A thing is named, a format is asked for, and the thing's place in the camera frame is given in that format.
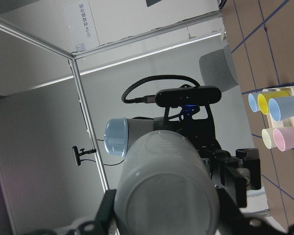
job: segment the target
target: chair backrest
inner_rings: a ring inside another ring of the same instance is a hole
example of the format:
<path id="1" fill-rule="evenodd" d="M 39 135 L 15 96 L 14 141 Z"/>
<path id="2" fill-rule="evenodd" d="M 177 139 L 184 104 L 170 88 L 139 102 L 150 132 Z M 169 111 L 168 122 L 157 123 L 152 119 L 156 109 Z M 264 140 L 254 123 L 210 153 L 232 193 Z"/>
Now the chair backrest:
<path id="1" fill-rule="evenodd" d="M 201 56 L 199 68 L 205 86 L 216 86 L 221 92 L 225 92 L 238 85 L 228 46 Z"/>

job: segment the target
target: cup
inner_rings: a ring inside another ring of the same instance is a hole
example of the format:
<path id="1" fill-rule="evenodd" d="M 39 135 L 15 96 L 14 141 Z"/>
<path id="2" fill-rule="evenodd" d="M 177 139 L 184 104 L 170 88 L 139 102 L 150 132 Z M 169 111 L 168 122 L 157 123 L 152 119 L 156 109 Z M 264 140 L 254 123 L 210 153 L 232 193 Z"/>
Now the cup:
<path id="1" fill-rule="evenodd" d="M 281 121 L 294 116 L 294 95 L 269 100 L 269 111 L 275 121 Z"/>
<path id="2" fill-rule="evenodd" d="M 263 129 L 261 131 L 264 144 L 269 149 L 276 147 L 276 143 L 273 138 L 273 131 L 274 131 L 274 128 Z"/>
<path id="3" fill-rule="evenodd" d="M 263 94 L 263 93 L 268 93 L 275 91 L 273 89 L 269 89 L 267 92 L 256 92 L 256 93 L 249 93 L 248 94 L 248 102 L 251 110 L 255 113 L 260 110 L 259 105 L 258 105 L 258 95 Z"/>
<path id="4" fill-rule="evenodd" d="M 294 148 L 294 126 L 275 128 L 273 138 L 281 151 Z"/>
<path id="5" fill-rule="evenodd" d="M 260 108 L 260 111 L 267 115 L 269 113 L 269 100 L 272 98 L 278 98 L 278 97 L 284 97 L 284 96 L 289 96 L 289 93 L 286 91 L 277 91 L 277 92 L 266 92 L 266 93 L 261 93 L 258 95 L 258 105 Z"/>

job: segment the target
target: white tray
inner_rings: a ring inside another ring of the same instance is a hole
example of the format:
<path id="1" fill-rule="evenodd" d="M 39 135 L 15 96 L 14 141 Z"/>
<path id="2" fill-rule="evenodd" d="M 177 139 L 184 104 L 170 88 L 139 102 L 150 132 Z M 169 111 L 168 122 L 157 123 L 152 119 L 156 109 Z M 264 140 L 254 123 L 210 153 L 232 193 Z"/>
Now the white tray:
<path id="1" fill-rule="evenodd" d="M 289 95 L 294 95 L 294 86 L 292 87 L 278 87 L 278 88 L 270 88 L 270 89 L 263 89 L 263 92 L 267 91 L 286 91 L 289 93 Z M 285 127 L 285 126 L 294 126 L 294 116 L 290 117 L 288 119 L 284 119 L 282 121 L 275 121 L 271 114 L 267 114 L 268 123 L 270 128 L 279 128 L 279 127 Z"/>

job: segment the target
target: paper sign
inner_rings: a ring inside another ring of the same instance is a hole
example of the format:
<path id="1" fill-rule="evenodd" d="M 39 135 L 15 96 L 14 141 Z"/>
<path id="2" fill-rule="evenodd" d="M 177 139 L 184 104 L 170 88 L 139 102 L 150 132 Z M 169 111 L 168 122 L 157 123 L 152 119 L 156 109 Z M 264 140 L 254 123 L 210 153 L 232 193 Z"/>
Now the paper sign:
<path id="1" fill-rule="evenodd" d="M 89 1 L 79 0 L 63 6 L 64 16 L 74 51 L 90 50 L 99 46 Z"/>

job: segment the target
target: aluminum extrusion bar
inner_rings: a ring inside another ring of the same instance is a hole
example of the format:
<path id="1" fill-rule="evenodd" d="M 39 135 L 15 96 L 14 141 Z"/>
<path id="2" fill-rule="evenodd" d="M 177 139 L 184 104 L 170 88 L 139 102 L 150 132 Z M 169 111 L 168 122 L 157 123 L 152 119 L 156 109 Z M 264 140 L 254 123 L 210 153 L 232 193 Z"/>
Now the aluminum extrusion bar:
<path id="1" fill-rule="evenodd" d="M 75 59 L 70 60 L 70 66 L 72 68 L 72 72 L 73 72 L 73 76 L 74 76 L 78 96 L 79 96 L 79 99 L 80 99 L 80 104 L 81 104 L 81 107 L 82 107 L 82 111 L 84 113 L 85 122 L 86 122 L 87 129 L 89 131 L 89 136 L 90 136 L 90 139 L 91 139 L 91 142 L 92 142 L 92 146 L 93 146 L 93 148 L 95 148 L 97 150 L 97 152 L 94 153 L 94 155 L 95 155 L 95 160 L 96 160 L 96 164 L 97 164 L 98 173 L 99 173 L 99 176 L 100 176 L 102 188 L 103 188 L 103 191 L 105 192 L 106 190 L 109 189 L 109 184 L 108 184 L 106 173 L 105 173 L 105 170 L 104 170 L 104 166 L 103 166 L 103 162 L 102 162 L 102 158 L 101 158 L 101 154 L 100 154 L 100 149 L 98 147 L 98 141 L 97 141 L 97 138 L 96 138 L 93 122 L 92 122 L 91 115 L 90 115 L 90 112 L 89 112 L 89 108 L 88 108 L 88 105 L 87 105 L 87 100 L 86 100 L 86 96 L 85 96 L 85 93 L 84 93 L 83 85 L 82 85 L 82 82 L 81 82 L 81 79 L 80 79 L 80 73 L 79 73 L 79 70 L 78 70 L 78 65 L 77 65 L 77 62 L 76 62 Z"/>
<path id="2" fill-rule="evenodd" d="M 177 23 L 165 26 L 165 27 L 153 29 L 153 30 L 146 32 L 146 33 L 138 34 L 138 35 L 132 36 L 132 37 L 127 37 L 127 38 L 121 39 L 119 41 L 115 41 L 113 43 L 107 43 L 107 44 L 101 45 L 101 46 L 96 47 L 92 50 L 88 50 L 88 51 L 81 52 L 79 54 L 75 54 L 74 58 L 81 59 L 86 56 L 90 56 L 90 55 L 100 53 L 100 52 L 103 52 L 106 50 L 114 49 L 117 47 L 125 46 L 127 44 L 139 42 L 144 39 L 155 37 L 155 36 L 158 36 L 158 35 L 161 35 L 164 33 L 169 33 L 169 32 L 181 29 L 181 28 L 185 28 L 185 27 L 188 27 L 188 26 L 191 26 L 194 24 L 198 24 L 201 22 L 209 21 L 212 19 L 220 18 L 220 17 L 222 17 L 221 11 L 209 12 L 207 14 L 193 17 L 193 18 L 190 18 L 187 20 L 183 20 L 183 21 L 180 21 L 180 22 L 177 22 Z"/>
<path id="3" fill-rule="evenodd" d="M 69 53 L 68 51 L 50 43 L 46 40 L 39 38 L 37 36 L 31 35 L 21 28 L 17 27 L 16 25 L 11 24 L 10 22 L 2 19 L 0 17 L 0 30 L 3 32 L 6 32 L 14 37 L 17 37 L 19 39 L 22 39 L 23 41 L 29 42 L 31 44 L 34 44 L 38 47 L 41 47 L 43 49 L 46 49 L 48 51 L 54 52 L 58 55 L 61 55 L 67 59 L 73 59 L 74 55 L 72 53 Z"/>

